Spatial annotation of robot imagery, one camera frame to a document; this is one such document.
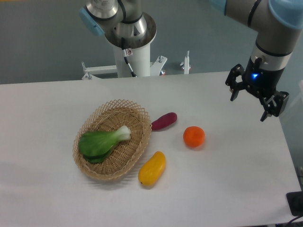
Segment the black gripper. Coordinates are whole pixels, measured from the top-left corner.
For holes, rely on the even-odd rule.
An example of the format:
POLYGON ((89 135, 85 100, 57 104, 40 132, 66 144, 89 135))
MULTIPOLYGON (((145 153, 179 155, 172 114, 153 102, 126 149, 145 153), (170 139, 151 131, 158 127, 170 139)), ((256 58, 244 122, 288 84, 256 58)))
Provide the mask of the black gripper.
POLYGON ((276 85, 283 73, 281 70, 255 69, 254 62, 249 59, 246 70, 242 65, 235 65, 229 72, 225 84, 230 87, 232 93, 230 101, 234 101, 239 91, 245 89, 253 96, 260 98, 260 103, 264 112, 260 121, 265 121, 268 117, 278 117, 285 109, 289 99, 289 93, 285 91, 276 91, 276 85), (242 81, 237 82, 237 77, 241 76, 242 81))

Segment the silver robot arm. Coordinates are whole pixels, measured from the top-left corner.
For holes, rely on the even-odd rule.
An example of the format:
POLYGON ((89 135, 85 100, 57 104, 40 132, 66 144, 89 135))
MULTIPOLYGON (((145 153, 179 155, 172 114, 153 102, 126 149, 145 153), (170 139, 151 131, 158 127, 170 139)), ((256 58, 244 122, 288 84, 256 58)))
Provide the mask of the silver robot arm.
MULTIPOLYGON (((258 33, 247 67, 237 64, 226 79, 231 100, 246 90, 263 106, 262 120, 279 116, 289 94, 277 91, 276 85, 303 31, 302 1, 213 0, 211 5, 258 33)), ((160 74, 165 59, 150 62, 157 28, 140 0, 89 0, 80 17, 91 33, 104 35, 113 46, 120 78, 160 74)))

